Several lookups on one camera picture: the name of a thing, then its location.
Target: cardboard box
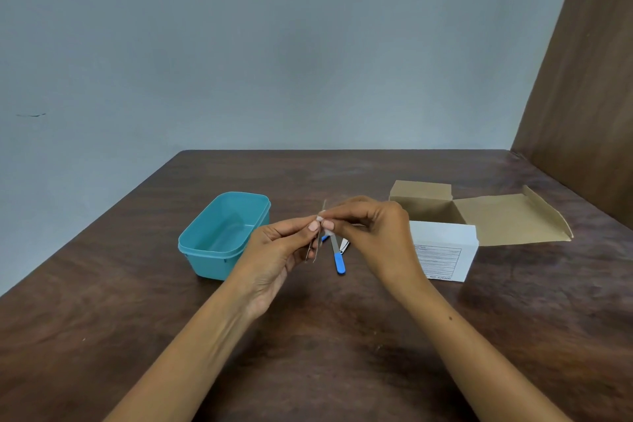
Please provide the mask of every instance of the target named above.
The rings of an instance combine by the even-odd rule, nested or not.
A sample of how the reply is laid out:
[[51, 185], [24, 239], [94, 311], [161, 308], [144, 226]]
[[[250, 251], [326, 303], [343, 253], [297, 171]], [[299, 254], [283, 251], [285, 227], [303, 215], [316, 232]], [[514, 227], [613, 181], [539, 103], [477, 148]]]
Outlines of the cardboard box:
[[453, 200], [450, 184], [397, 180], [389, 200], [408, 212], [420, 265], [431, 279], [464, 282], [479, 245], [574, 237], [558, 210], [526, 185], [522, 194]]

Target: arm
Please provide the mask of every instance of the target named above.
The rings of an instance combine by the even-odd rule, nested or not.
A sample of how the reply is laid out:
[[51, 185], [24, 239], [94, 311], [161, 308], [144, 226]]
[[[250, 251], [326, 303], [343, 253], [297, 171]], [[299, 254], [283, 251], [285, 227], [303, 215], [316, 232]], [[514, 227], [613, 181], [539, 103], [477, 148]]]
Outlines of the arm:
[[263, 226], [207, 300], [105, 422], [190, 421], [249, 325], [263, 314], [320, 227], [315, 217]]
[[570, 422], [435, 290], [418, 262], [407, 212], [396, 202], [355, 197], [321, 216], [413, 316], [482, 422]]

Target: teal container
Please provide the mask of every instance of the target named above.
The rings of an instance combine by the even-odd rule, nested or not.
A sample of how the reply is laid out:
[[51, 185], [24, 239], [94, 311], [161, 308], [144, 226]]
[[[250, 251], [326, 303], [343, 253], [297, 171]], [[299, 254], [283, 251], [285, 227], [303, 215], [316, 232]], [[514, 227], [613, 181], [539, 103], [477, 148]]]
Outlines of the teal container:
[[180, 250], [201, 277], [226, 280], [251, 232], [270, 221], [265, 195], [226, 192], [218, 195], [178, 237]]

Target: wooden panel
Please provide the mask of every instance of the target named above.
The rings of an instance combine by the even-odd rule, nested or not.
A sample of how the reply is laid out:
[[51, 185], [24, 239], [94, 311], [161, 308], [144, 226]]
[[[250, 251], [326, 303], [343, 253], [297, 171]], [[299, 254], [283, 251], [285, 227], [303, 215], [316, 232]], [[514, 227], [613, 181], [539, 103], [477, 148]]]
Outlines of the wooden panel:
[[565, 0], [512, 149], [633, 228], [633, 0]]
[[[0, 297], [0, 421], [99, 422], [219, 286], [178, 235], [218, 194], [266, 194], [272, 221], [324, 198], [382, 200], [396, 179], [455, 198], [527, 184], [572, 242], [480, 247], [437, 289], [575, 422], [633, 421], [633, 232], [505, 150], [186, 151]], [[360, 252], [289, 276], [196, 421], [476, 421], [442, 361]]]

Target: blue-gray wall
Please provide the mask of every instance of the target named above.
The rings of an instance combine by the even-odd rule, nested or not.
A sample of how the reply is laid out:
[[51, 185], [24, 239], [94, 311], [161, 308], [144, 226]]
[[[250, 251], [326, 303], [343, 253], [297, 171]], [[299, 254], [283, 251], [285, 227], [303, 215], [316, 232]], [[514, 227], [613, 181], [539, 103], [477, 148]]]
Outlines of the blue-gray wall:
[[184, 148], [509, 148], [562, 1], [0, 0], [0, 293]]

